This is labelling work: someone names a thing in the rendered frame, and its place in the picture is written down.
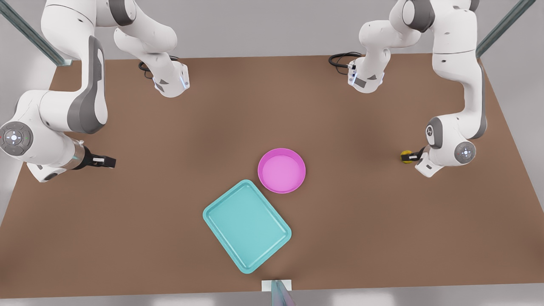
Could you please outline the pink round plate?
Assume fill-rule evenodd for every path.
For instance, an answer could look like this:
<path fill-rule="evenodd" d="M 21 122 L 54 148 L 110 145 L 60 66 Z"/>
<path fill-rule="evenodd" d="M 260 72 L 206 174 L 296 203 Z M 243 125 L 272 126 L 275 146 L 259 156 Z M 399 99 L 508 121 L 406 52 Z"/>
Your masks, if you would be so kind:
<path fill-rule="evenodd" d="M 303 184 L 306 165 L 297 152 L 276 148 L 261 157 L 257 175 L 267 190 L 278 194 L 291 193 Z"/>

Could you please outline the silver frame post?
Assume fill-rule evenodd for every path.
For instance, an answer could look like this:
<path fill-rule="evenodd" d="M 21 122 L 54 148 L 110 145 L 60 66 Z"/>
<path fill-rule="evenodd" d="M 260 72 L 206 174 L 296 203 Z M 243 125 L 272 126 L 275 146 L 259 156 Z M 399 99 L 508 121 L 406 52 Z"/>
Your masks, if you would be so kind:
<path fill-rule="evenodd" d="M 481 56 L 513 25 L 537 0 L 519 0 L 482 39 L 476 48 L 476 58 Z"/>
<path fill-rule="evenodd" d="M 14 8 L 6 2 L 6 0 L 0 0 L 0 14 L 6 18 L 27 40 L 40 50 L 51 62 L 56 66 L 70 66 L 72 64 L 71 59 L 65 59 L 53 48 L 53 46 L 47 42 L 27 21 L 17 13 Z"/>
<path fill-rule="evenodd" d="M 261 291 L 270 292 L 271 306 L 297 306 L 291 296 L 292 280 L 262 280 Z"/>

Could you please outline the teal rectangular tray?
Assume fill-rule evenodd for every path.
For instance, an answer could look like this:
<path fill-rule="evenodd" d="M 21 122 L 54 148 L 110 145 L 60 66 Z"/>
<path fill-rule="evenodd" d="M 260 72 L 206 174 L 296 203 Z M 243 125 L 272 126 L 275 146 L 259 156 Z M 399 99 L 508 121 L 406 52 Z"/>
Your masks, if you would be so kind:
<path fill-rule="evenodd" d="M 256 271 L 292 237 L 288 224 L 248 179 L 214 200 L 202 217 L 244 274 Z"/>

